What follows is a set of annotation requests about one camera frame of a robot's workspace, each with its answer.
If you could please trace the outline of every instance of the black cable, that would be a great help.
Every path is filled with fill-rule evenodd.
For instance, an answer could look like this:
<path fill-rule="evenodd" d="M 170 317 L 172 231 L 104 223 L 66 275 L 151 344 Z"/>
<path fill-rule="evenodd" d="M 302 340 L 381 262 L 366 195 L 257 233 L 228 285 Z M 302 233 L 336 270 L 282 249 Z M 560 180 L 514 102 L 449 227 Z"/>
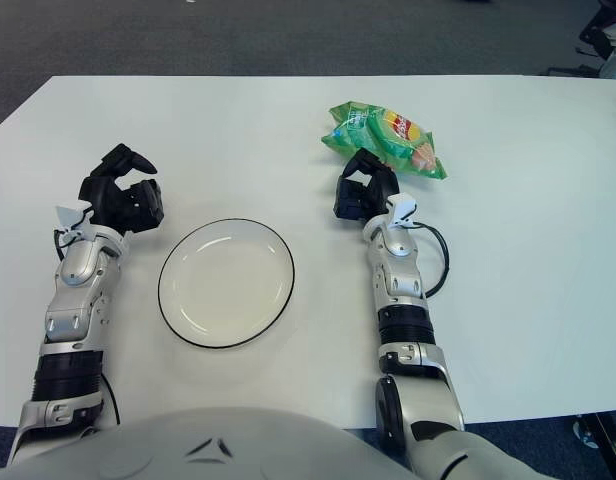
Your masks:
<path fill-rule="evenodd" d="M 74 230 L 79 224 L 81 224 L 86 219 L 86 215 L 88 214 L 88 212 L 90 212 L 91 210 L 92 210 L 92 207 L 88 207 L 87 209 L 85 209 L 83 213 L 81 214 L 81 219 L 74 225 L 71 225 L 70 230 Z M 54 231 L 53 238 L 55 242 L 55 250 L 57 250 L 57 256 L 59 257 L 59 261 L 62 261 L 64 259 L 64 252 L 62 252 L 62 250 L 66 247 L 69 247 L 73 243 L 75 243 L 78 238 L 78 237 L 75 237 L 72 240 L 70 240 L 68 243 L 64 245 L 59 245 L 59 238 L 61 237 L 61 235 L 62 233 L 59 230 Z"/>
<path fill-rule="evenodd" d="M 110 383 L 108 383 L 108 379 L 103 374 L 103 372 L 101 374 L 101 379 L 106 384 L 106 388 L 108 389 L 108 393 L 110 393 L 110 400 L 112 401 L 112 406 L 115 409 L 115 419 L 117 420 L 117 425 L 121 425 L 121 419 L 119 418 L 119 407 L 117 406 L 117 399 L 115 398 L 115 394 L 112 391 L 112 387 L 110 386 Z"/>
<path fill-rule="evenodd" d="M 439 281 L 437 282 L 437 284 L 426 292 L 426 297 L 430 298 L 435 293 L 437 293 L 439 290 L 441 290 L 441 287 L 443 287 L 444 283 L 446 283 L 446 278 L 448 277 L 448 272 L 450 270 L 450 252 L 448 251 L 448 244 L 446 243 L 446 240 L 444 239 L 443 235 L 439 232 L 439 230 L 437 230 L 435 227 L 431 227 L 430 225 L 426 225 L 425 223 L 421 223 L 421 222 L 413 222 L 413 225 L 414 227 L 408 227 L 409 230 L 425 228 L 430 233 L 432 233 L 437 239 L 437 241 L 439 242 L 439 246 L 441 247 L 441 252 L 444 255 L 444 271 L 442 272 L 441 277 L 439 278 Z"/>
<path fill-rule="evenodd" d="M 54 241 L 55 241 L 55 250 L 57 250 L 57 256 L 59 257 L 59 261 L 61 262 L 64 259 L 64 252 L 61 251 L 59 245 L 59 237 L 61 236 L 61 232 L 59 230 L 54 231 Z"/>

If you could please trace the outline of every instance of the white table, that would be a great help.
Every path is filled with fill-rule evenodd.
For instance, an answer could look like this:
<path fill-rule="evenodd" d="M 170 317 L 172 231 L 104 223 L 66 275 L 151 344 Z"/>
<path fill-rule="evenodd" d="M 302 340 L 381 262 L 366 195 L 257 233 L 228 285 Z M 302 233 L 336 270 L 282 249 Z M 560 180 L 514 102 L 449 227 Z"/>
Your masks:
<path fill-rule="evenodd" d="M 400 182 L 450 246 L 430 309 L 466 420 L 616 409 L 616 81 L 55 77 L 0 126 L 0 424 L 30 395 L 53 207 L 123 141 L 158 167 L 166 218 L 131 240 L 115 299 L 106 370 L 122 421 L 252 405 L 374 425 L 366 247 L 333 216 L 344 161 L 319 141 L 328 108 L 350 99 L 432 130 L 449 173 Z M 157 280 L 179 239 L 225 217 L 279 232 L 296 289 L 268 333 L 209 351 L 170 332 Z M 420 246 L 430 285 L 440 258 Z"/>

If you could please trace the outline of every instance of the office chair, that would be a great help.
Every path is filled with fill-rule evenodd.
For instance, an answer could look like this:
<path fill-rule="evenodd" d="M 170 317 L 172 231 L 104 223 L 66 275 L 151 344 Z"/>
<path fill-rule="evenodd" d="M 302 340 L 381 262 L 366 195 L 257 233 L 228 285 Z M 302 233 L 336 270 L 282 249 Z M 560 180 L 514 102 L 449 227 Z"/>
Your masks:
<path fill-rule="evenodd" d="M 579 34 L 579 40 L 592 46 L 596 54 L 587 53 L 577 47 L 575 50 L 581 55 L 591 57 L 600 57 L 608 60 L 608 57 L 613 52 L 613 46 L 610 40 L 604 34 L 603 28 L 608 24 L 616 21 L 616 0 L 599 0 L 599 11 L 588 22 L 588 25 Z M 579 65 L 575 68 L 550 67 L 544 70 L 539 75 L 550 76 L 552 73 L 568 75 L 571 77 L 597 78 L 599 77 L 599 69 L 589 67 L 588 65 Z"/>

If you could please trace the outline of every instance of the green snack bag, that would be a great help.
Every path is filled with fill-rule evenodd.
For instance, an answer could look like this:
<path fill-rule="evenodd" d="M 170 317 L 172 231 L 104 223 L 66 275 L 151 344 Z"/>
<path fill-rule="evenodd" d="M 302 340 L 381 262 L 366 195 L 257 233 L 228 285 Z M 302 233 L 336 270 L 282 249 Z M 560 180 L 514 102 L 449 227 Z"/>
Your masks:
<path fill-rule="evenodd" d="M 321 141 L 346 158 L 361 147 L 397 172 L 446 178 L 435 156 L 432 133 L 407 118 L 375 105 L 348 102 L 330 109 L 337 127 Z"/>

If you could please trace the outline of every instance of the robot forearm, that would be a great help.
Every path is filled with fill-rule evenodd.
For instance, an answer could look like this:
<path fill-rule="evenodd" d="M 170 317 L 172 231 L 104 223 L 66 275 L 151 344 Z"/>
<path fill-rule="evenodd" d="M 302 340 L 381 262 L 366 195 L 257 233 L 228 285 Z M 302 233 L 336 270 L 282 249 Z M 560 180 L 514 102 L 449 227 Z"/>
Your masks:
<path fill-rule="evenodd" d="M 61 259 L 56 290 L 46 312 L 32 398 L 22 408 L 9 463 L 25 455 L 20 448 L 33 439 L 37 447 L 54 448 L 79 438 L 101 413 L 108 308 L 128 252 L 125 234 L 154 228 L 163 218 L 154 180 L 126 191 L 114 183 L 131 168 L 156 173 L 143 157 L 117 146 L 84 180 L 74 207 L 57 209 L 63 227 L 55 235 Z M 67 239 L 64 245 L 60 237 Z"/>
<path fill-rule="evenodd" d="M 371 176 L 367 187 L 347 179 L 355 171 Z M 410 233 L 416 228 L 416 209 L 410 195 L 399 193 L 395 174 L 364 149 L 339 179 L 335 215 L 367 221 L 363 238 L 381 337 L 379 366 L 385 375 L 375 389 L 381 446 L 405 453 L 424 480 L 548 478 L 463 431 L 463 415 L 443 350 L 435 342 L 417 269 L 417 245 Z M 447 248 L 445 241 L 440 243 Z"/>

